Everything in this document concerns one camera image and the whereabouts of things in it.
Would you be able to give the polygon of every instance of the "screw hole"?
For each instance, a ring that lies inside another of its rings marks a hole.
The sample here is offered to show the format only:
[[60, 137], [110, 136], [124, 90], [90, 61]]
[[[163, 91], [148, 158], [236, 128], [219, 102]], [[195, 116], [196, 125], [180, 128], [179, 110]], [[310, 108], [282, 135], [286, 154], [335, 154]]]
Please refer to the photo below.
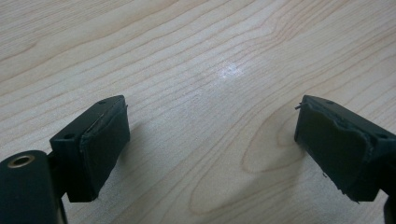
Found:
[[377, 133], [376, 136], [378, 136], [379, 138], [383, 138], [383, 139], [388, 138], [385, 134], [382, 134], [382, 133]]
[[74, 138], [74, 134], [73, 133], [68, 133], [67, 135], [64, 136], [64, 139], [70, 139], [70, 138]]
[[29, 164], [30, 162], [32, 162], [35, 159], [34, 156], [32, 155], [23, 155], [23, 156], [19, 156], [18, 158], [15, 158], [14, 160], [12, 160], [9, 164], [8, 167], [9, 168], [20, 168], [22, 166], [25, 166], [27, 164]]

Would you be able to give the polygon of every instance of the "wood grain pattern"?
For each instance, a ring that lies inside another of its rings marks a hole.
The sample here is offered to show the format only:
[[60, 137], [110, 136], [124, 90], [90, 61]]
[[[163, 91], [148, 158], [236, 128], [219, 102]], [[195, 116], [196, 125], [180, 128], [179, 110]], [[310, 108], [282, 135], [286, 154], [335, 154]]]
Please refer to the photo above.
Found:
[[293, 142], [304, 94], [396, 133], [396, 2], [2, 1], [0, 158], [123, 94], [132, 141], [70, 223], [383, 223]]

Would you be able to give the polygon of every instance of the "wooden surface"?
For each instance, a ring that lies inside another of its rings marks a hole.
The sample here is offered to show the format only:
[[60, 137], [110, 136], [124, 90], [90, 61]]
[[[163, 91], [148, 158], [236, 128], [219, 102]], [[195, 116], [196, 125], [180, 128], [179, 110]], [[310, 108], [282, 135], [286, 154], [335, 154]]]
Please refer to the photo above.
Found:
[[0, 159], [126, 97], [132, 141], [70, 223], [383, 223], [293, 141], [304, 94], [396, 133], [396, 2], [0, 3]]

